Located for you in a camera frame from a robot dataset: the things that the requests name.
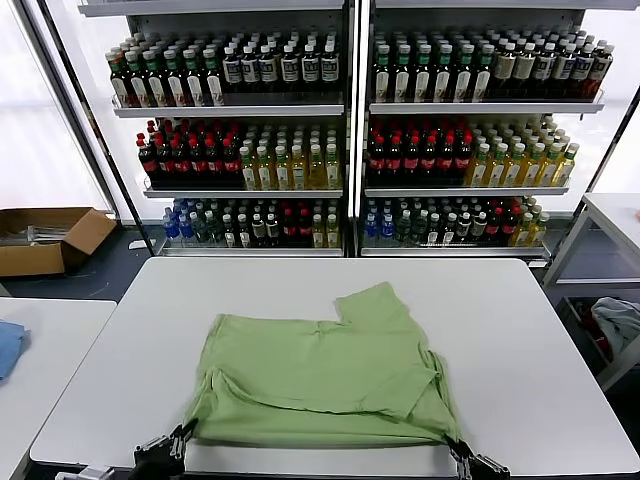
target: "bottle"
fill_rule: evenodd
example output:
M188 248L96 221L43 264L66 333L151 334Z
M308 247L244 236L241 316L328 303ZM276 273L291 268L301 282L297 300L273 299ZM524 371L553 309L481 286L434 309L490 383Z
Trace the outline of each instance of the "bottle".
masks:
M393 101L403 103L407 98L407 88L409 86L409 54L411 53L411 47L406 44L400 45L399 52L398 64L394 72Z
M520 173L524 161L525 148L524 143L516 143L513 146L513 152L507 160L502 178L500 179L501 186L505 188L515 187L518 173Z
M531 155L520 168L520 173L516 179L517 187L532 187L535 184L538 171L540 170L544 148L544 143L536 143L533 145Z
M564 158L556 170L556 174L553 177L551 185L554 187L564 187L566 185L567 180L569 180L569 175L575 166L575 157L579 148L580 145L577 143L569 144L567 150L564 152Z
M502 178L502 172L504 170L504 162L509 146L506 143L499 143L496 146L496 151L493 154L493 158L488 164L488 168L484 174L484 185L489 188L496 188L500 185L500 179Z
M542 239L544 238L544 234L547 231L547 222L549 221L549 214L547 212L542 212L538 221L531 226L529 230L529 246L531 247L541 247Z
M484 174L487 170L487 157L489 154L489 144L481 143L478 145L475 157L472 160L472 166L467 169L465 185L469 187L481 187L483 185Z
M435 71L435 86L433 92L434 103L441 103L446 100L447 89L449 87L449 77L451 76L451 52L453 47L449 44L440 46L440 61Z
M486 95L489 79L491 78L491 64L493 63L494 51L495 47L493 45L487 44L482 46L480 64L474 69L474 80L472 82L471 101L474 103L481 102Z
M385 45L387 53L389 53L389 47ZM415 85L413 86L413 101L414 103L423 103L431 91L431 45L423 43L419 47L418 51L418 65L415 69Z
M311 153L314 150L320 151L320 145L312 145ZM302 147L294 145L291 147L291 173L293 177L293 189L294 190L306 190L307 189L307 165L305 165L304 158L302 157Z
M118 56L113 52L107 52L105 57L111 69L109 80L118 97L118 103L120 103L120 106L123 108L135 106L137 103L137 100L134 101L136 99L135 91L133 90L129 76L125 74L124 69L118 61Z
M442 229L442 243L445 247L449 246L449 244L453 241L453 236L456 233L457 220L458 216L455 213L452 212L447 215L447 223Z
M473 45L463 45L462 55L451 80L452 95L454 103L461 103L467 98L467 90L471 80L471 57L473 56Z

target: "white shelf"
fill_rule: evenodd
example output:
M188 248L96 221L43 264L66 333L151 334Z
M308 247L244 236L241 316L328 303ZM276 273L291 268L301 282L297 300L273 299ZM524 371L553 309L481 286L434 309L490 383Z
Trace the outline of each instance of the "white shelf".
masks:
M84 0L86 17L167 15L178 13L340 10L343 0Z
M597 113L604 103L578 102L481 102L481 103L371 103L369 112L379 115L420 114L517 114L517 113Z
M544 247L447 247L447 248L362 248L363 257L491 257L491 258L542 258L548 256Z
M224 107L114 108L120 118L319 117L337 116L344 105L229 105Z
M376 8L529 8L635 10L637 0L376 0Z
M147 198L340 198L342 190L154 190L143 191Z
M522 195L562 195L564 187L531 188L365 188L366 197L519 197Z

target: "white label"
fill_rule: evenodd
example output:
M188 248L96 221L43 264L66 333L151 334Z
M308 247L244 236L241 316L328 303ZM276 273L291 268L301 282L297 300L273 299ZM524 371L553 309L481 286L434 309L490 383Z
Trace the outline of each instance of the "white label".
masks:
M461 72L458 75L458 81L456 82L456 91L453 94L454 103L460 103L464 101L464 97L467 94L467 88L469 87L469 80L471 80L471 73Z
M191 90L191 98L193 98L193 104L196 107L204 107L204 96L202 95L202 85L200 85L200 79L198 77L187 77L187 83L189 84L189 90Z
M502 176L502 171L504 170L504 165L495 165L493 170L491 170L491 176L489 177L489 187L497 187L500 184L500 177Z
M153 92L153 96L156 99L156 103L159 107L167 106L167 97L164 94L164 89L162 88L162 82L157 77L149 77L149 86L151 87L151 91Z
M536 179L536 175L538 174L539 165L531 165L529 170L527 170L527 174L524 176L524 180L522 181L523 187L531 187L533 186L533 182Z
M244 248L249 248L251 246L251 238L249 238L249 234L247 232L240 232L240 241Z
M293 187L304 190L304 167L293 167Z
M314 232L313 234L313 247L322 248L324 245L324 235L322 232Z
M416 77L416 89L413 101L416 103L424 102L427 96L427 88L429 88L429 72L420 72Z
M340 185L338 185L338 167L336 165L327 165L327 186L329 190L340 188Z
M335 232L329 232L327 234L327 246L329 248L338 248L338 234Z
M489 85L489 78L491 74L489 72L480 72L476 78L476 85L473 88L472 102L479 102L484 98L484 94L487 92L487 85Z
M394 89L393 101L396 103L402 103L407 96L407 86L409 85L409 74L407 72L400 72L396 76L396 88Z
M320 80L320 61L316 57L302 59L302 79L305 82Z
M540 183L538 184L538 186L539 187L550 186L551 180L553 179L553 174L556 173L557 168L558 168L558 165L556 165L555 163L551 165L547 165L547 167L544 169L544 172L542 172L542 177L540 177Z
M511 188L513 184L516 182L516 177L518 176L518 172L520 171L520 165L511 165L509 170L507 170L507 176L504 177L503 187Z
M149 102L149 96L147 95L147 89L144 87L144 82L140 78L132 78L131 85L133 85L133 90L136 92L136 97L138 97L138 102L140 102L140 106L150 107L151 103Z
M131 105L129 105L129 94L127 93L127 89L124 86L124 82L119 78L113 78L111 79L111 85L113 85L113 90L116 92L120 105L125 108L130 107Z
M269 171L269 168L260 167L258 169L258 174L260 175L262 190L271 190L271 172Z
M169 77L169 86L171 87L171 93L176 101L176 107L186 107L187 102L184 98L184 92L182 91L182 84L177 77Z
M227 247L233 248L236 245L236 237L233 235L233 233L225 233L224 239L227 242Z
M211 92L211 99L216 106L224 105L222 100L222 87L220 86L220 79L216 75L210 75L207 77L207 85L209 85L209 91Z
M256 189L256 177L253 173L253 169L251 168L243 168L242 175L244 175L244 182L247 185L247 190L255 190Z
M471 177L471 187L482 186L482 177L484 177L484 171L486 169L486 165L476 165L476 168L473 169L473 176Z
M289 170L287 167L276 168L278 175L278 188L280 190L289 190Z
M433 92L433 101L440 103L444 101L447 93L447 85L449 84L449 72L440 72L436 77L436 89Z
M384 102L387 98L387 88L389 87L389 74L379 72L376 75L376 102Z

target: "bottle label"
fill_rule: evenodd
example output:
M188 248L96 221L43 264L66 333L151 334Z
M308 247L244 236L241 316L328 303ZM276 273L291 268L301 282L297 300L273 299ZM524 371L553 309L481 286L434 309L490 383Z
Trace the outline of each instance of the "bottle label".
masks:
M251 238L249 237L248 232L240 232L240 241L244 248L249 248L251 246Z
M320 62L316 57L302 59L302 80L308 83L320 80Z
M536 179L536 175L538 174L539 168L540 168L540 165L531 165L529 167L529 170L527 170L527 173L525 174L524 179L522 180L523 187L533 186L533 182Z
M225 233L224 234L224 239L227 242L227 247L229 248L233 248L236 245L236 237L233 235L233 233Z
M551 185L551 180L553 179L553 174L556 173L556 169L558 165L550 164L542 172L542 177L540 177L539 187L549 187Z
M507 170L507 176L504 177L503 187L511 188L516 182L516 177L520 171L520 165L511 165Z
M470 72L460 72L456 81L456 91L453 94L455 103L464 101L464 97L467 95L467 88L469 88L469 80L471 80Z
M502 171L504 170L504 165L494 165L491 170L491 176L489 177L489 187L497 187L500 184L500 177L502 176Z
M173 99L176 101L176 107L186 107L187 100L182 90L182 83L178 77L169 77L169 86L171 87L171 93L173 93Z
M297 58L289 60L282 59L282 79L289 83L297 82L300 79Z
M162 82L157 77L149 77L149 86L151 87L151 91L153 92L153 96L156 99L156 103L159 107L167 106L167 96L164 94L164 89L162 88Z
M396 103L402 103L407 96L407 86L409 85L409 74L407 72L400 72L396 75L396 88L393 94L393 101Z
M269 171L269 168L260 167L258 169L258 174L260 175L262 190L271 190L271 172Z
M293 167L293 187L304 190L304 167Z
M484 177L484 171L487 169L486 165L476 165L473 169L473 176L471 177L471 187L481 187L482 178Z
M479 102L484 98L484 94L487 92L487 85L489 85L489 78L491 74L489 72L480 72L476 78L476 85L473 88L472 102Z
M289 190L289 170L287 167L276 168L278 175L278 187L280 190Z
M242 60L242 78L246 83L257 83L260 81L257 59Z
M252 168L243 168L242 175L244 175L244 183L247 185L247 190L256 189L256 176L253 173Z
M237 85L242 82L242 68L240 67L240 60L235 60L233 62L223 60L222 70L224 71L224 78L227 83Z
M611 58L596 58L589 72L589 78L601 82L611 66Z
M324 235L322 232L313 234L313 248L322 248L324 246Z
M336 165L327 165L327 186L329 190L340 188L340 185L338 185L338 167Z
M129 94L124 86L124 82L119 78L112 78L111 85L113 85L113 90L116 92L120 105L124 108L130 107Z
M429 72L420 72L416 77L416 88L413 96L415 103L424 102L427 97L427 89L429 88Z
M327 233L327 246L329 248L338 248L338 234L335 232Z
M151 106L149 102L149 95L147 95L147 89L144 86L144 82L141 78L132 78L131 85L133 85L133 90L136 92L136 97L138 97L138 102L142 108L147 108Z
M202 85L200 85L200 79L198 77L187 77L187 83L189 84L189 90L191 90L191 98L193 104L196 107L204 107L204 95L202 94Z
M535 57L518 57L516 65L513 67L513 78L518 80L526 80L531 75Z
M338 81L338 59L337 58L322 59L322 81L323 82Z
M447 85L449 84L449 72L440 72L436 76L436 88L433 92L433 101L435 103L444 102L444 96L447 92Z
M389 88L389 74L379 72L376 74L376 102L382 103L387 99L387 88Z
M209 91L211 92L211 100L215 106L224 105L222 100L222 87L220 86L220 79L216 75L209 75L207 77L207 85L209 85Z
M496 66L493 69L493 76L499 80L508 80L511 78L511 72L513 71L515 63L515 57L503 55L498 56Z

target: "display shelf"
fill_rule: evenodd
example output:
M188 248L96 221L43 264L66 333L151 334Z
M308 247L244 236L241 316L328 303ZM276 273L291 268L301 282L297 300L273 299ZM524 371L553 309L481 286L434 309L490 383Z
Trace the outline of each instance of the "display shelf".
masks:
M340 190L154 190L147 187L147 198L340 198Z
M495 113L597 113L604 108L600 98L593 102L480 102L480 103L371 103L375 115L478 114Z
M376 8L535 8L561 10L635 10L637 0L376 0Z
M564 187L530 188L365 188L366 197L519 197L523 195L562 195L569 190Z
M339 10L343 0L84 0L78 10L86 17L167 15L179 13L265 12L279 10Z
M492 257L492 258L548 258L545 247L363 247L363 257Z
M339 258L341 248L224 248L165 247L161 255L168 257L320 257Z

